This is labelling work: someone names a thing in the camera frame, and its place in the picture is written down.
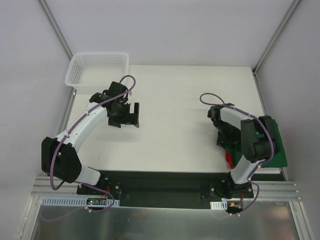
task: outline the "metal extrusion profile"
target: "metal extrusion profile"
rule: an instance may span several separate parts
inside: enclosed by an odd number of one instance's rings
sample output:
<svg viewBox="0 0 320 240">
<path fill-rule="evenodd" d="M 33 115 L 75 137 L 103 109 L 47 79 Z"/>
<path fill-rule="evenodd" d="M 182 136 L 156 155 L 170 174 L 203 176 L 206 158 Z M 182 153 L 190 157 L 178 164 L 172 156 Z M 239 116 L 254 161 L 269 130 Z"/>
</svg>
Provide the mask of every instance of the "metal extrusion profile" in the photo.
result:
<svg viewBox="0 0 320 240">
<path fill-rule="evenodd" d="M 54 177 L 54 185 L 58 185 L 61 180 Z M 270 202 L 300 202 L 302 201 L 297 184 L 291 181 L 256 181 L 260 187 L 258 201 Z M 57 191 L 52 191 L 50 186 L 50 177 L 39 176 L 36 178 L 31 192 L 32 196 L 56 196 L 56 197 L 87 197 L 86 195 L 77 195 L 77 183 L 65 183 Z M 253 191 L 257 192 L 257 187 L 253 186 Z"/>
<path fill-rule="evenodd" d="M 295 228 L 300 240 L 315 240 L 310 223 L 302 202 L 291 201 L 289 203 Z"/>
</svg>

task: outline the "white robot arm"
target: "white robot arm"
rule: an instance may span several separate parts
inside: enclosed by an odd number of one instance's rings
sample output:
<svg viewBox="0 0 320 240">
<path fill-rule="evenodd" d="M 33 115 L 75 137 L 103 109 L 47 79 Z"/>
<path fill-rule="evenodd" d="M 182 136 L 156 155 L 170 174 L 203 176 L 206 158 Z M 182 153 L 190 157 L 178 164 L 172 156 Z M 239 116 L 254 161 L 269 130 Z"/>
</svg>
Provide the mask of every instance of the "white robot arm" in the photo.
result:
<svg viewBox="0 0 320 240">
<path fill-rule="evenodd" d="M 41 168 L 67 183 L 96 185 L 101 173 L 83 166 L 78 151 L 86 138 L 98 124 L 108 118 L 108 124 L 121 127 L 121 124 L 139 127 L 139 103 L 134 104 L 130 113 L 129 90 L 118 82 L 112 82 L 108 90 L 97 92 L 90 100 L 80 117 L 55 138 L 46 137 L 41 145 Z"/>
</svg>

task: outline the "white wall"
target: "white wall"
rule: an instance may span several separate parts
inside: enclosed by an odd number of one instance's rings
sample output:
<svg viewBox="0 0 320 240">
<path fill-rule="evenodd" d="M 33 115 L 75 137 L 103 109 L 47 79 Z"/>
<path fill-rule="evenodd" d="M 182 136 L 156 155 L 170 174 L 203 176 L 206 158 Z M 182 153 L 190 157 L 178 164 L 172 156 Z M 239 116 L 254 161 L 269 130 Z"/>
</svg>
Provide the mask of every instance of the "white wall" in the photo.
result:
<svg viewBox="0 0 320 240">
<path fill-rule="evenodd" d="M 254 67 L 292 0 L 48 0 L 71 51 L 133 65 Z"/>
<path fill-rule="evenodd" d="M 320 1 L 304 0 L 262 69 L 258 83 L 277 119 L 290 180 L 299 183 L 320 239 Z"/>
<path fill-rule="evenodd" d="M 0 23 L 0 238 L 10 240 L 65 109 L 68 59 L 36 0 L 1 1 Z"/>
</svg>

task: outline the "purple cable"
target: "purple cable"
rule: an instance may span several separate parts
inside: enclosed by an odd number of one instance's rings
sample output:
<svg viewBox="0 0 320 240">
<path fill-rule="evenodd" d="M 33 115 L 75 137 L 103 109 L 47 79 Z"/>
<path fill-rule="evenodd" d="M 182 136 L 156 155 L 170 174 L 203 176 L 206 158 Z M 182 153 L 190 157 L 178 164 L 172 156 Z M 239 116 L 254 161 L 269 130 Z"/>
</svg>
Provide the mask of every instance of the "purple cable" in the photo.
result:
<svg viewBox="0 0 320 240">
<path fill-rule="evenodd" d="M 128 94 L 129 92 L 131 92 L 132 89 L 133 89 L 133 88 L 135 87 L 135 85 L 136 85 L 136 79 L 135 79 L 133 76 L 131 76 L 131 75 L 125 75 L 124 77 L 122 77 L 122 78 L 120 79 L 120 83 L 121 83 L 125 78 L 128 78 L 128 77 L 129 77 L 129 78 L 132 78 L 132 80 L 133 80 L 133 85 L 132 85 L 132 87 L 130 87 L 127 91 L 119 94 L 118 96 L 112 97 L 112 98 L 110 98 L 110 99 L 108 99 L 108 100 L 105 100 L 105 101 L 103 101 L 103 102 L 95 105 L 94 107 L 92 107 L 91 109 L 89 109 L 88 114 L 90 114 L 93 110 L 95 110 L 96 108 L 100 107 L 101 105 L 106 104 L 106 103 L 109 103 L 109 102 L 111 102 L 111 101 L 113 101 L 113 100 L 116 100 L 116 99 L 118 99 L 118 98 L 120 98 L 120 97 Z M 78 119 L 78 121 L 76 121 L 75 124 L 69 129 L 69 131 L 67 132 L 67 134 L 70 135 L 70 134 L 72 133 L 72 131 L 76 128 L 76 126 L 78 126 L 78 124 L 81 123 L 81 121 L 82 121 L 86 116 L 87 116 L 87 114 L 84 114 L 82 117 L 80 117 L 80 118 Z M 52 157 L 52 161 L 51 161 L 51 166 L 50 166 L 50 185 L 51 185 L 51 188 L 52 188 L 53 190 L 55 190 L 55 191 L 58 190 L 58 189 L 62 186 L 62 184 L 64 184 L 64 182 L 65 182 L 65 181 L 62 181 L 57 187 L 55 186 L 55 184 L 54 184 L 54 168 L 55 168 L 55 162 L 56 162 L 56 158 L 57 158 L 58 152 L 59 152 L 62 144 L 64 143 L 64 141 L 67 139 L 67 137 L 68 137 L 68 136 L 64 136 L 64 137 L 62 138 L 62 140 L 59 142 L 58 146 L 56 147 L 56 149 L 55 149 L 55 151 L 54 151 L 54 153 L 53 153 L 53 157 Z"/>
<path fill-rule="evenodd" d="M 215 96 L 215 97 L 217 97 L 218 99 L 220 99 L 221 102 L 223 102 L 223 104 L 215 104 L 215 103 L 205 102 L 205 101 L 202 100 L 202 97 L 203 97 L 204 95 Z M 271 161 L 272 158 L 273 158 L 274 155 L 275 155 L 275 149 L 274 149 L 274 145 L 273 145 L 271 136 L 270 136 L 268 130 L 266 129 L 266 127 L 263 125 L 263 123 L 259 120 L 258 117 L 254 116 L 254 115 L 251 115 L 250 113 L 248 113 L 248 112 L 246 112 L 246 111 L 243 111 L 243 110 L 241 110 L 241 109 L 239 109 L 239 108 L 236 108 L 236 107 L 234 107 L 234 106 L 225 105 L 224 100 L 223 100 L 221 97 L 219 97 L 218 95 L 216 95 L 216 94 L 214 94 L 214 93 L 206 92 L 206 93 L 201 94 L 199 99 L 200 99 L 200 102 L 203 103 L 203 104 L 205 104 L 205 105 L 210 105 L 210 106 L 217 106 L 217 107 L 224 107 L 224 108 L 228 108 L 228 109 L 233 109 L 233 110 L 235 110 L 235 111 L 237 111 L 237 112 L 239 112 L 239 113 L 242 113 L 242 114 L 244 114 L 244 115 L 246 115 L 246 116 L 248 116 L 248 117 L 251 117 L 251 118 L 255 119 L 255 120 L 259 123 L 259 125 L 261 126 L 261 128 L 263 129 L 263 131 L 264 131 L 264 133 L 265 133 L 265 135 L 266 135 L 266 137 L 268 138 L 268 141 L 269 141 L 269 143 L 270 143 L 270 146 L 271 146 L 270 157 L 269 157 L 268 159 L 266 159 L 265 161 L 262 161 L 262 162 L 258 163 L 258 165 L 250 172 L 250 174 L 249 174 L 248 177 L 247 177 L 248 182 L 251 183 L 252 185 L 255 185 L 257 189 L 256 189 L 256 195 L 255 195 L 254 199 L 252 200 L 252 202 L 251 202 L 245 209 L 243 209 L 243 210 L 241 211 L 241 212 L 244 212 L 244 211 L 246 211 L 248 208 L 250 208 L 250 207 L 257 201 L 258 196 L 259 196 L 259 192 L 260 192 L 260 187 L 259 187 L 259 185 L 256 184 L 255 182 L 251 181 L 251 177 L 253 176 L 253 174 L 255 174 L 256 170 L 257 170 L 262 164 L 265 164 L 265 163 Z"/>
<path fill-rule="evenodd" d="M 92 188 L 92 189 L 94 189 L 94 190 L 103 192 L 103 193 L 107 194 L 108 196 L 110 196 L 111 199 L 112 199 L 112 203 L 111 203 L 109 206 L 106 206 L 106 207 L 104 207 L 104 208 L 101 209 L 101 210 L 91 209 L 91 212 L 93 212 L 93 213 L 105 212 L 105 211 L 109 210 L 109 209 L 115 204 L 115 201 L 116 201 L 116 200 L 115 200 L 114 196 L 113 196 L 110 192 L 107 192 L 107 191 L 105 191 L 105 190 L 102 190 L 102 189 L 100 189 L 100 188 L 97 188 L 97 187 L 95 187 L 95 186 L 92 186 L 92 185 L 89 185 L 89 184 L 86 184 L 86 183 L 82 183 L 82 185 L 87 186 L 87 187 L 89 187 L 89 188 Z M 78 211 L 78 210 L 80 210 L 80 209 L 85 209 L 85 208 L 83 208 L 83 207 L 77 207 L 77 208 L 73 209 L 72 211 L 70 211 L 70 212 L 68 212 L 68 213 L 66 213 L 66 214 L 64 214 L 64 215 L 62 215 L 62 216 L 59 216 L 59 217 L 57 217 L 57 218 L 54 218 L 54 219 L 45 219 L 45 218 L 43 218 L 43 216 L 42 216 L 42 209 L 43 209 L 43 208 L 40 208 L 39 218 L 40 218 L 42 221 L 44 221 L 44 222 L 52 223 L 52 222 L 55 222 L 55 221 L 59 221 L 59 220 L 61 220 L 61 219 L 65 218 L 65 217 L 73 214 L 74 212 L 76 212 L 76 211 Z"/>
</svg>

